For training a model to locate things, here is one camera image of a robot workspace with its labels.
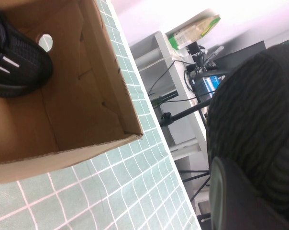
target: cable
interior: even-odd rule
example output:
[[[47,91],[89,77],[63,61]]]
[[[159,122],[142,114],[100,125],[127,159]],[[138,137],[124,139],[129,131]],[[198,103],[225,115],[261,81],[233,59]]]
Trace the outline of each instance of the cable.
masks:
[[[187,71],[185,70],[185,71],[184,71],[184,82],[185,82],[185,84],[186,84],[187,89],[188,89],[189,91],[193,92],[193,90],[192,90],[192,89],[189,87],[189,85],[187,84],[187,81],[186,81],[186,73],[187,73]]]
[[[199,97],[205,96],[205,95],[210,94],[210,93],[212,93],[212,92],[215,92],[215,90],[214,90],[214,91],[207,92],[207,93],[204,93],[204,94],[201,94],[201,95],[199,95],[198,97],[193,97],[193,98],[189,98],[189,99],[185,99],[185,100],[176,100],[176,101],[162,102],[161,104],[155,106],[153,109],[156,109],[156,108],[160,107],[163,103],[190,101],[190,100],[193,100],[193,99],[198,99]]]
[[[185,100],[167,101],[167,102],[163,102],[163,103],[190,101],[190,100],[197,99],[197,98],[199,98],[199,97],[205,96],[205,95],[207,95],[207,94],[210,94],[210,93],[212,93],[212,92],[215,92],[215,90],[210,91],[210,92],[207,92],[207,93],[204,93],[204,94],[201,94],[201,95],[199,95],[198,97],[193,97],[193,98],[189,98],[189,99],[185,99]]]
[[[152,85],[152,87],[150,88],[149,92],[148,92],[148,95],[151,96],[152,94],[150,94],[150,92],[152,91],[153,87],[156,85],[156,83],[169,71],[169,69],[174,65],[174,63],[178,61],[178,62],[181,62],[181,63],[184,63],[184,64],[188,64],[188,65],[191,65],[190,63],[188,62],[185,62],[185,61],[180,61],[180,60],[174,60],[172,62],[172,64],[167,68],[167,70],[154,82],[154,84]]]
[[[159,60],[153,62],[152,64],[150,64],[150,65],[148,65],[148,66],[146,66],[146,67],[144,67],[144,68],[142,68],[142,69],[139,69],[138,71],[139,71],[139,72],[144,71],[145,69],[148,69],[148,68],[150,68],[151,66],[157,64],[158,62],[161,62],[161,61],[163,61],[163,60],[166,60],[167,58],[178,58],[178,59],[180,59],[181,61],[184,61],[183,58],[182,58],[181,56],[179,56],[179,55],[170,55],[170,56],[168,56],[168,57],[164,57],[164,58],[162,58],[162,59],[159,59]]]

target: computer monitor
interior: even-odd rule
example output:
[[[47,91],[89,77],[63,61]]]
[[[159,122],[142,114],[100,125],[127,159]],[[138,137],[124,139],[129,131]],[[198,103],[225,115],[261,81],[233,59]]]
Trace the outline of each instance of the computer monitor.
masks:
[[[242,64],[245,60],[265,49],[265,43],[264,41],[261,41],[235,53],[220,57],[214,60],[214,63],[218,66],[219,69],[233,69]]]

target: desk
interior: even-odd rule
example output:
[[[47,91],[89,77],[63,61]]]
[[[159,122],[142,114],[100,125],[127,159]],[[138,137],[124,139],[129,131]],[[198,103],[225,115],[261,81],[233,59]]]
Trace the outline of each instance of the desk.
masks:
[[[69,168],[0,185],[0,230],[200,229],[110,1],[97,0],[144,130]]]

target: shoe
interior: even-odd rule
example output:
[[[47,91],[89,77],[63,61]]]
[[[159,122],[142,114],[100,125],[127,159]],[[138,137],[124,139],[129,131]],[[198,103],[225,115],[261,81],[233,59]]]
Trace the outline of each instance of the shoe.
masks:
[[[52,73],[53,64],[44,49],[0,12],[0,97],[28,94],[44,85]]]

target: grid pattern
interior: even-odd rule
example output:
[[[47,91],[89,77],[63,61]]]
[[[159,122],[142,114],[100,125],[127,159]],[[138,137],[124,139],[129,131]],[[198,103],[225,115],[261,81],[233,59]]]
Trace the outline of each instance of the grid pattern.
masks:
[[[66,169],[0,185],[0,230],[198,229],[113,8],[97,3],[144,137]]]

